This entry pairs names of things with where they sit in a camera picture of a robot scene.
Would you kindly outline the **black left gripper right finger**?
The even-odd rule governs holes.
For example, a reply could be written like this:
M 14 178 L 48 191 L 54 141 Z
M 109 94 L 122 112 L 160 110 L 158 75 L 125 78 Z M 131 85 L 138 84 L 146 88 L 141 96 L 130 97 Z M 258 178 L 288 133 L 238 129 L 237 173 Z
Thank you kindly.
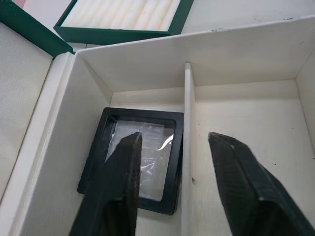
M 210 132 L 208 142 L 224 213 L 234 236 L 313 236 L 281 182 L 239 140 Z

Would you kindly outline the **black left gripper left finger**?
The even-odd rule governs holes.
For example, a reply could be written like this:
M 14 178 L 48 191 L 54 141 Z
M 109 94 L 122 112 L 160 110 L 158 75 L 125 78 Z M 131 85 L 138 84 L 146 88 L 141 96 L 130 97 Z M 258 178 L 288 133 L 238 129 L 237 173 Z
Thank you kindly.
M 88 181 L 71 236 L 133 236 L 136 231 L 142 135 L 120 140 Z

